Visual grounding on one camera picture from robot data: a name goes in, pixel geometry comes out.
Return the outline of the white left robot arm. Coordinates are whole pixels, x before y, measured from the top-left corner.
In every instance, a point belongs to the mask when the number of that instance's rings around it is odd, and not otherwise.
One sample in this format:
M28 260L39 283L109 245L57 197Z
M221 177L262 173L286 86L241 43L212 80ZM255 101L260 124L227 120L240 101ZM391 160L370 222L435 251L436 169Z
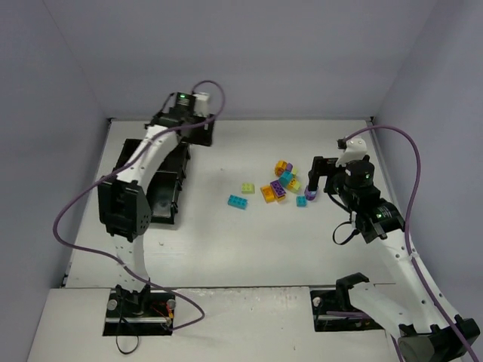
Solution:
M152 219L147 198L149 184L162 162L183 141L198 142L193 129L167 129L203 124L212 116L209 102L208 93L176 93L168 112L159 112L145 125L145 136L126 161L128 167L97 187L100 222L112 237L116 256L121 260L115 299L124 317L143 315L149 303L143 247L143 234Z

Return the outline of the orange 2x4 lego brick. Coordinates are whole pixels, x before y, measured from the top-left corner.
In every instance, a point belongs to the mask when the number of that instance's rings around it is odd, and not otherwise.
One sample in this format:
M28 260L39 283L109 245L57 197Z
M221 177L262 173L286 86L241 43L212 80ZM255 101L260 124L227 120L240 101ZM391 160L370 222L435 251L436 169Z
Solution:
M263 196L264 201L268 204L276 200L272 187L270 185L262 186L260 192Z

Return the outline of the teal 2x4 lego brick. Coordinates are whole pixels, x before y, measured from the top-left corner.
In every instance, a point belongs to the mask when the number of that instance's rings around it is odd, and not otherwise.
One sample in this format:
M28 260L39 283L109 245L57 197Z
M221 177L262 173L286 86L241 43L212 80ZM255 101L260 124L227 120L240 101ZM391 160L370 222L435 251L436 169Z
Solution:
M235 207L241 210L245 210L248 205L248 200L236 195L230 195L227 201L230 207Z

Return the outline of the lime green lego brick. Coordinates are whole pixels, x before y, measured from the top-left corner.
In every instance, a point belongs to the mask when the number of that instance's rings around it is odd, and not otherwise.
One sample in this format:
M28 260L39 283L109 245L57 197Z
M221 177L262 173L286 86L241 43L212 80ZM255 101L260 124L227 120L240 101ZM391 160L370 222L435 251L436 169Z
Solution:
M253 183L242 183L241 193L244 195L252 195L255 193L255 186Z

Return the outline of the small teal lego brick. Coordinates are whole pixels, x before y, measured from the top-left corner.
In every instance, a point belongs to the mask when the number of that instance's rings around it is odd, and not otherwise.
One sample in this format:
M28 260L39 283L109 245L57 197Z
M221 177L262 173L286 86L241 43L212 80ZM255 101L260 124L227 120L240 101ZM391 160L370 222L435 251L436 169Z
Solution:
M306 207L307 206L306 197L303 195L298 195L296 197L296 205L297 207Z

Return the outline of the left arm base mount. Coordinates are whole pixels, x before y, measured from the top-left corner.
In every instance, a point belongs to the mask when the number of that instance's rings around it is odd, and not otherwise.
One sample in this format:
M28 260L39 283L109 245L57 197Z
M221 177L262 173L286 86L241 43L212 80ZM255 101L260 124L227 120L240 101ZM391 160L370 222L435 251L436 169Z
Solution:
M139 306L111 290L103 336L171 336L176 304L173 293L150 292Z

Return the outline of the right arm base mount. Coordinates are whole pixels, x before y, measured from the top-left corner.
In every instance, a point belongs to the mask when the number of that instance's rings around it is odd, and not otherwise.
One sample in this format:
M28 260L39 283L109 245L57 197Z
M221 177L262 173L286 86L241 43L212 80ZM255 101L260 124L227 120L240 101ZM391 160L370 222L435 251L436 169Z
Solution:
M364 332L383 328L349 301L349 290L369 282L358 272L336 280L334 287L310 290L312 318L317 333Z

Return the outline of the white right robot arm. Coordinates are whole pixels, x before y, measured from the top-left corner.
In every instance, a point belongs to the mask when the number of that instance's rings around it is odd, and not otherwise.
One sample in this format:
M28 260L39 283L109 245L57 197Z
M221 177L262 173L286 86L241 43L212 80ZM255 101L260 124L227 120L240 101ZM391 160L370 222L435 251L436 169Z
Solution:
M308 195L324 177L325 194L349 215L351 236L373 244L401 288L405 304L385 296L357 272L337 280L335 293L341 315L366 314L393 339L403 361L453 361L464 354L475 358L472 344L480 335L472 318L463 318L444 298L423 267L411 242L409 218L384 199L374 185L375 166L368 155L315 157L308 173Z

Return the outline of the purple round paw lego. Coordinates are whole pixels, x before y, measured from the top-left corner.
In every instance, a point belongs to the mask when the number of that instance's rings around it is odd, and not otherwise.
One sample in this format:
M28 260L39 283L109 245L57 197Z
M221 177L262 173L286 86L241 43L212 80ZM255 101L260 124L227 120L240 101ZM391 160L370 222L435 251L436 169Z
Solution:
M311 190L308 186L304 190L304 196L307 201L314 201L318 195L318 188Z

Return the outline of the purple 2x4 lego brick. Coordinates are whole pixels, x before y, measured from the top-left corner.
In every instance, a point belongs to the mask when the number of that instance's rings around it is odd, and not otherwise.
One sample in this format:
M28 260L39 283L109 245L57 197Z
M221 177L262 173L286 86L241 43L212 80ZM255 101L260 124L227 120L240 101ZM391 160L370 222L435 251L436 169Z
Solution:
M286 196L286 191L278 180L272 181L269 185L272 187L276 200L277 197L281 197L282 195Z

